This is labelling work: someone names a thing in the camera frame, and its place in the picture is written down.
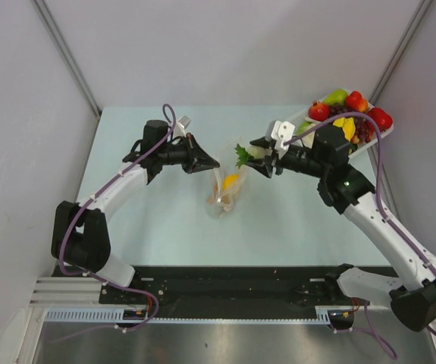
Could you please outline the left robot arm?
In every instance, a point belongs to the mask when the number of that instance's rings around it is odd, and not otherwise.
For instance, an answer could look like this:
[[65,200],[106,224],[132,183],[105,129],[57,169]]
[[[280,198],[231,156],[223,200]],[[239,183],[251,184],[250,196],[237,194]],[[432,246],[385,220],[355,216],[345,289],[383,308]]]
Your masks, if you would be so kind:
[[186,131],[189,121],[174,125],[150,120],[143,136],[124,156],[117,174],[99,191],[79,202],[61,202],[55,210],[51,254],[62,264],[76,266],[116,286],[126,303],[142,295],[136,270],[111,249],[108,223],[138,190],[146,187],[164,166],[179,165],[187,174],[219,168],[220,164]]

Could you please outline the white radish toy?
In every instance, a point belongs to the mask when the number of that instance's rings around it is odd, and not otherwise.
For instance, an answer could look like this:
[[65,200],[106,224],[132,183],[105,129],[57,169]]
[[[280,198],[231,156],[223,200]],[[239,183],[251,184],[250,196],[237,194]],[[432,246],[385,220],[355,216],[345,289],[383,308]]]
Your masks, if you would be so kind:
[[262,159],[266,155],[266,149],[260,146],[250,146],[246,151],[249,159]]

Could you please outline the yellow orange fruit toy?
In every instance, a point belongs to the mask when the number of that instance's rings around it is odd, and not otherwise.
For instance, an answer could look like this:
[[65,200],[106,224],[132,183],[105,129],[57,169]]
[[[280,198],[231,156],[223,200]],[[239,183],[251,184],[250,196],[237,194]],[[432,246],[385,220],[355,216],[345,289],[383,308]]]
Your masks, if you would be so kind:
[[229,174],[228,176],[226,176],[222,182],[222,190],[226,191],[232,188],[237,183],[239,178],[239,174]]

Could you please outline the clear zip top bag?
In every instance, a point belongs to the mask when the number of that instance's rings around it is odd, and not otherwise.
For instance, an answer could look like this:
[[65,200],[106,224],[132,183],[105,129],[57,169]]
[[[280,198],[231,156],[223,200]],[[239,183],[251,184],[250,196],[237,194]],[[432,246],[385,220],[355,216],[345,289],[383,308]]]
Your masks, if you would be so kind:
[[214,155],[220,166],[212,169],[211,191],[205,202],[206,211],[212,218],[223,218],[230,214],[246,186],[249,170],[246,166],[237,167],[238,146],[244,146],[241,137],[225,143]]

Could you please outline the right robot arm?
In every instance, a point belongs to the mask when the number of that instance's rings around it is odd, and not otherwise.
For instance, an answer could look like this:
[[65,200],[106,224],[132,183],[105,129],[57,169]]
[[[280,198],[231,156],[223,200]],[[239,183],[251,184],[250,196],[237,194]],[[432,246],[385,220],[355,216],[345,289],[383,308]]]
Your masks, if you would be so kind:
[[405,231],[373,184],[349,163],[350,142],[342,129],[320,125],[310,148],[289,144],[292,130],[289,122],[272,123],[266,136],[250,143],[264,155],[246,166],[266,177],[288,170],[318,178],[324,204],[357,226],[397,274],[392,278],[341,265],[326,278],[326,298],[333,304],[367,300],[391,309],[411,331],[427,329],[436,319],[436,257]]

